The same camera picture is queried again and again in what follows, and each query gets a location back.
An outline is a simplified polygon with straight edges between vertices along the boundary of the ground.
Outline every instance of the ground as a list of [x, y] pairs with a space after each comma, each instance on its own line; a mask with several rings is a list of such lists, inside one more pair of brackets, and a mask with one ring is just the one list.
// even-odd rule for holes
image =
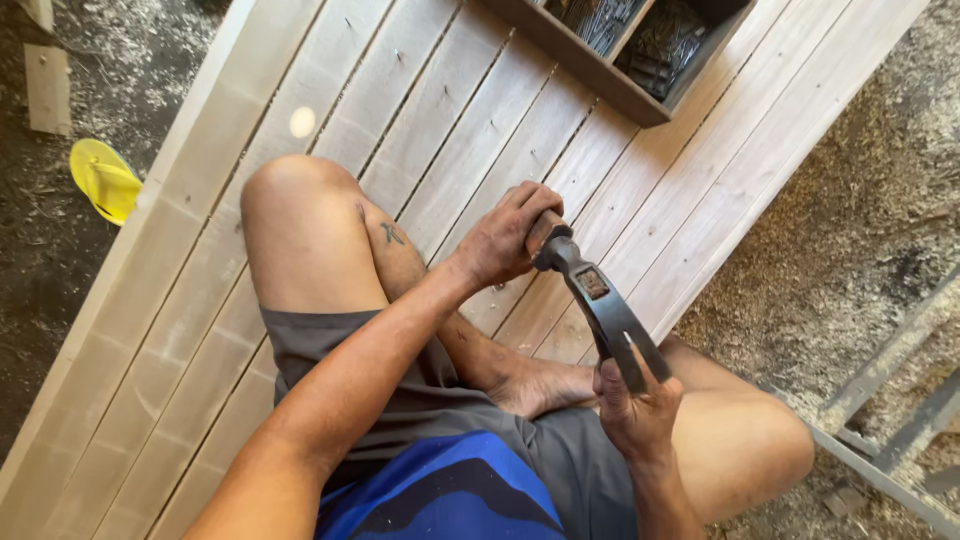
[[[117, 229], [72, 184], [90, 136], [141, 176], [222, 17], [219, 3], [55, 1], [57, 37], [0, 5], [0, 455], [6, 455]], [[677, 330], [748, 380], [811, 404], [870, 357], [960, 261], [960, 0], [933, 0], [734, 251]], [[28, 127], [22, 43], [71, 57], [74, 131]], [[956, 365], [950, 321], [854, 420], [882, 442]], [[923, 466], [957, 462], [942, 436]], [[850, 517], [820, 502], [840, 479], [868, 495]], [[957, 509], [956, 490], [946, 500]], [[933, 538], [831, 455], [796, 489], [712, 528], [716, 538]]]

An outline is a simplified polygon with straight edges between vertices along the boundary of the foot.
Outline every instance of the foot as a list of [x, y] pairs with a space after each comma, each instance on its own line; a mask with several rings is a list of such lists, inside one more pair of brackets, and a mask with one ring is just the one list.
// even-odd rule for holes
[[484, 391], [501, 409], [532, 420], [571, 405], [590, 406], [593, 370], [506, 352], [494, 383]]

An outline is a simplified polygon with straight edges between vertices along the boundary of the hand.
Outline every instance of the hand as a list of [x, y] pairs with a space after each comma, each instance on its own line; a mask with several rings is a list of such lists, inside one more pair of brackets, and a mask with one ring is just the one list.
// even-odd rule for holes
[[564, 215], [564, 200], [549, 187], [530, 181], [511, 187], [470, 229], [451, 262], [467, 274], [475, 290], [529, 272], [533, 265], [523, 242], [546, 209]]
[[600, 403], [600, 424], [629, 464], [643, 464], [652, 473], [667, 472], [674, 465], [671, 437], [684, 386], [675, 378], [657, 382], [636, 345], [631, 347], [646, 390], [631, 394], [612, 358], [598, 364], [593, 392]]

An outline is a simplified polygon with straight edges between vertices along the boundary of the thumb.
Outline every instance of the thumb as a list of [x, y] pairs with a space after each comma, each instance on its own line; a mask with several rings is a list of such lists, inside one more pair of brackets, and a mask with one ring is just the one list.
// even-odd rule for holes
[[612, 358], [604, 360], [600, 365], [600, 387], [601, 403], [606, 403], [610, 412], [616, 415], [625, 414], [630, 408], [632, 396], [620, 374], [620, 367]]

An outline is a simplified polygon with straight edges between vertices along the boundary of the hammer handle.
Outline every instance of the hammer handle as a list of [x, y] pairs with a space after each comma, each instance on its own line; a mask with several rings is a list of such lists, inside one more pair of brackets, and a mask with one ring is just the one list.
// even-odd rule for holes
[[549, 268], [540, 268], [538, 261], [543, 245], [557, 236], [573, 237], [573, 229], [553, 210], [544, 210], [534, 223], [533, 229], [527, 234], [526, 246], [530, 259], [534, 262], [534, 267], [538, 270], [548, 270]]

